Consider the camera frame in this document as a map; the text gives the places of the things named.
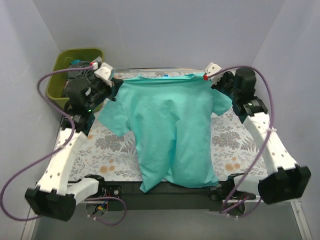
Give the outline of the teal t shirt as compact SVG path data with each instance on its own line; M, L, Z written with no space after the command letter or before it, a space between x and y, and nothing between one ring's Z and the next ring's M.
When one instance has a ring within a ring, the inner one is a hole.
M98 120L121 137L132 132L142 176L141 191L162 180L186 188L216 186L211 158L211 116L231 100L202 74L126 79Z

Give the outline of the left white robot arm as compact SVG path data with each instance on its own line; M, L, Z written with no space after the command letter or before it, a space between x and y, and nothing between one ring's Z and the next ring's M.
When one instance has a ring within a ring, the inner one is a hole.
M107 196L109 188L100 175L89 174L76 182L69 180L72 166L94 120L92 110L82 103L72 108L61 122L54 153L44 174L24 195L35 214L66 222L79 203Z

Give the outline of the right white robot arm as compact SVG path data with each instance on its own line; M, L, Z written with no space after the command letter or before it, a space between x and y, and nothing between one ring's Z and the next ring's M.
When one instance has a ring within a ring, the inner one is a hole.
M258 195L268 205L301 198L311 171L289 154L274 128L274 109L267 109L256 96L256 76L261 72L250 66L235 66L234 70L214 64L203 76L211 81L212 89L231 99L233 112L259 148L245 173L228 177L226 199L237 199L244 192Z

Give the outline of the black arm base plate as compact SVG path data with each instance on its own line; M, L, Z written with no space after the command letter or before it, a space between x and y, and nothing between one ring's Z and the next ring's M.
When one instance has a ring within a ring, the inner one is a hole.
M103 199L89 200L109 211L123 210L209 210L219 211L232 187L225 181L218 186L186 188L166 181L157 184L148 192L140 190L139 181L107 181Z

